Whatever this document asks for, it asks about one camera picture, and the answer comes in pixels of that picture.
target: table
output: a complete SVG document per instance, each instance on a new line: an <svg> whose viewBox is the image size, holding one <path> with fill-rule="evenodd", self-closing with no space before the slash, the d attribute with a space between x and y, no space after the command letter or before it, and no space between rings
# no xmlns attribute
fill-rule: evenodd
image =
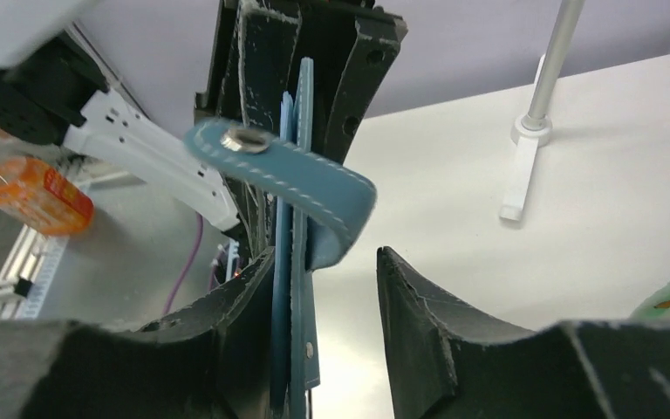
<svg viewBox="0 0 670 419"><path fill-rule="evenodd" d="M345 162L379 200L350 254L315 275L317 417L393 417L376 293L389 245L483 311L540 329L624 318L670 280L670 56L560 79L522 228L497 211L518 87L365 120Z"/></svg>

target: white stand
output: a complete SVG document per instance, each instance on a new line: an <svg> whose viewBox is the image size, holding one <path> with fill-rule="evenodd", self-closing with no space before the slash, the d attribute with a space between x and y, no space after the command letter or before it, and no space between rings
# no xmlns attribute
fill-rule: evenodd
<svg viewBox="0 0 670 419"><path fill-rule="evenodd" d="M528 195L537 150L548 144L553 129L548 117L550 98L584 5L585 0L564 0L561 3L548 49L538 63L530 109L527 114L515 120L510 131L509 136L517 145L517 152L515 167L499 211L502 219L513 222L523 219L525 198Z"/></svg>

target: robotic arm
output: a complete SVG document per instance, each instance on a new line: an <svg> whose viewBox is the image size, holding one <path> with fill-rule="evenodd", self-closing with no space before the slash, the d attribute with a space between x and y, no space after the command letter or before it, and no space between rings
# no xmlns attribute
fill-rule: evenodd
<svg viewBox="0 0 670 419"><path fill-rule="evenodd" d="M130 106L62 32L98 2L0 0L0 128L122 167L231 229L237 209L220 174Z"/></svg>

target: orange bottle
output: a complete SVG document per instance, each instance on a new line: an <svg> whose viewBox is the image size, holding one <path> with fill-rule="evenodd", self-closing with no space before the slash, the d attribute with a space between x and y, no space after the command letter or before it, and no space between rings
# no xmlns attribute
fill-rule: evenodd
<svg viewBox="0 0 670 419"><path fill-rule="evenodd" d="M20 155L0 158L0 210L46 236L80 233L93 203L55 168Z"/></svg>

